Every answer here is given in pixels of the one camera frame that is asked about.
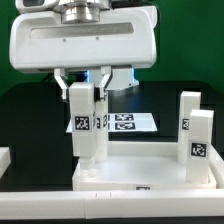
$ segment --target white rectangular block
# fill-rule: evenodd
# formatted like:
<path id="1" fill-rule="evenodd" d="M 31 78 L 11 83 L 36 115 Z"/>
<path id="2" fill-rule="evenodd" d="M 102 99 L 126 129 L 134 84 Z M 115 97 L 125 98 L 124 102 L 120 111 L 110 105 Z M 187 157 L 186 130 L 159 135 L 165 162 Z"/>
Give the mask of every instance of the white rectangular block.
<path id="1" fill-rule="evenodd" d="M 69 101 L 74 156 L 93 157 L 97 149 L 94 84 L 73 83 Z"/>
<path id="2" fill-rule="evenodd" d="M 193 109 L 200 108 L 201 93 L 184 91 L 180 97 L 178 162 L 186 164 L 188 151 L 188 130 L 190 114 Z"/>
<path id="3" fill-rule="evenodd" d="M 0 148 L 0 178 L 11 163 L 9 148 Z"/>
<path id="4" fill-rule="evenodd" d="M 95 159 L 102 162 L 107 159 L 108 146 L 108 97 L 103 102 L 96 102 L 97 152 Z"/>
<path id="5" fill-rule="evenodd" d="M 186 181 L 208 183 L 213 111 L 193 110 L 190 117 Z"/>

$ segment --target white plastic housing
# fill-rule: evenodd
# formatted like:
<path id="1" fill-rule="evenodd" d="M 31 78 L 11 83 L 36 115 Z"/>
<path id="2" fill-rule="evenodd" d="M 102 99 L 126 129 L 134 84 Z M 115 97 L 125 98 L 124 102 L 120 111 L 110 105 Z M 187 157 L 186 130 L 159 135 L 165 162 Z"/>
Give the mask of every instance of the white plastic housing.
<path id="1" fill-rule="evenodd" d="M 41 12 L 53 9 L 53 7 L 58 5 L 59 2 L 60 0 L 45 0 L 43 5 L 27 7 L 24 5 L 23 0 L 16 0 L 16 8 L 19 10 L 21 14 L 31 12 Z"/>
<path id="2" fill-rule="evenodd" d="M 100 17 L 95 24 L 63 25 L 61 15 L 50 11 L 19 16 L 11 32 L 11 64 L 27 73 L 154 64 L 156 7 L 108 10 Z"/>

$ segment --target black tabletop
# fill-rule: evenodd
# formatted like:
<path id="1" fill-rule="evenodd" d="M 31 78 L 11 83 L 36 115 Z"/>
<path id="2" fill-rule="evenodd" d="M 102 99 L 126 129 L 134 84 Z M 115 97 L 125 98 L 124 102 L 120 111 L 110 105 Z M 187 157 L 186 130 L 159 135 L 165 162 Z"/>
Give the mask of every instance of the black tabletop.
<path id="1" fill-rule="evenodd" d="M 177 141 L 179 100 L 183 90 L 200 91 L 201 109 L 215 111 L 212 144 L 222 155 L 224 96 L 202 82 L 142 82 L 134 94 L 110 97 L 109 112 L 152 113 L 158 127 L 155 133 L 110 134 L 110 140 Z M 69 104 L 61 101 L 61 90 L 54 83 L 19 84 L 0 98 L 0 146 L 10 148 L 12 160 L 0 180 L 1 192 L 72 190 L 72 175 L 77 158 L 72 155 L 71 135 L 65 133 L 69 120 Z M 215 223 L 224 221 L 216 217 L 125 219 L 125 221 L 109 219 L 106 222 L 210 223 L 212 220 Z M 76 220 L 76 222 L 105 223 L 105 220 Z M 62 223 L 62 221 L 32 223 Z"/>

